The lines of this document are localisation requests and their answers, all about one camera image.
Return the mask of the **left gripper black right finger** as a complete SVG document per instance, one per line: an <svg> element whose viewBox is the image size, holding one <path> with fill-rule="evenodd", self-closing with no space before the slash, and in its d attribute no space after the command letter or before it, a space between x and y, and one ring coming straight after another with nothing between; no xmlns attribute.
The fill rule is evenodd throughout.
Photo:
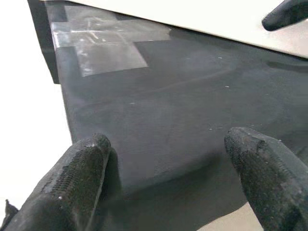
<svg viewBox="0 0 308 231"><path fill-rule="evenodd" d="M308 231L308 166L281 141L233 127L225 150L264 231Z"/></svg>

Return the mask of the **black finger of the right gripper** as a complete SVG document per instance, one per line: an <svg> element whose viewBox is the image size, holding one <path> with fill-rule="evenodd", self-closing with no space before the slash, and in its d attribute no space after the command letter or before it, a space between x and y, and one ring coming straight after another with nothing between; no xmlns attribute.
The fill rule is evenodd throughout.
<svg viewBox="0 0 308 231"><path fill-rule="evenodd" d="M308 19L308 0L284 0L261 21L267 31L297 24Z"/></svg>

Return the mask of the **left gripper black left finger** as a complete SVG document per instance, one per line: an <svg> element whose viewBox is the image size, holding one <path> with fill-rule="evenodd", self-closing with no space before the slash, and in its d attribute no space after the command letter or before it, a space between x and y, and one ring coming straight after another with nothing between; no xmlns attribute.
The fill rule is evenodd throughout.
<svg viewBox="0 0 308 231"><path fill-rule="evenodd" d="M90 231L111 150L102 134L74 143L20 209L6 203L0 231Z"/></svg>

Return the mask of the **white plastic table top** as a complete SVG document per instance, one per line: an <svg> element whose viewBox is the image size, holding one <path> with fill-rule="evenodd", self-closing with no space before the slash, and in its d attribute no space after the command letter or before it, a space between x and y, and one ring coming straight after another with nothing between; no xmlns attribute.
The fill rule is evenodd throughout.
<svg viewBox="0 0 308 231"><path fill-rule="evenodd" d="M283 0L68 0L308 58L308 19L269 32L261 20Z"/></svg>

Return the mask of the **black tablecloth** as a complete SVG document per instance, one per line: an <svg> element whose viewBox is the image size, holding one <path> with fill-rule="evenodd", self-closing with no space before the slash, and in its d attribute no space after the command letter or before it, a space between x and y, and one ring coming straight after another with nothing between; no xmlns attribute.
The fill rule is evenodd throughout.
<svg viewBox="0 0 308 231"><path fill-rule="evenodd" d="M308 59L163 24L169 40L135 43L147 67L84 77L51 31L84 5L27 1L72 141L102 133L115 149L92 231L196 231L242 207L232 127L307 150Z"/></svg>

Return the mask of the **clear tape cross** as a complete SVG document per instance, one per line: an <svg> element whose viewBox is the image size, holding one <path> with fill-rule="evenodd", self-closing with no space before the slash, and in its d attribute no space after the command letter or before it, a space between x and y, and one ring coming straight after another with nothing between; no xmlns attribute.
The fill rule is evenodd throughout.
<svg viewBox="0 0 308 231"><path fill-rule="evenodd" d="M169 40L170 28L143 19L117 19L114 12L65 6L65 22L52 22L56 48L73 47L82 76L147 67L136 42Z"/></svg>

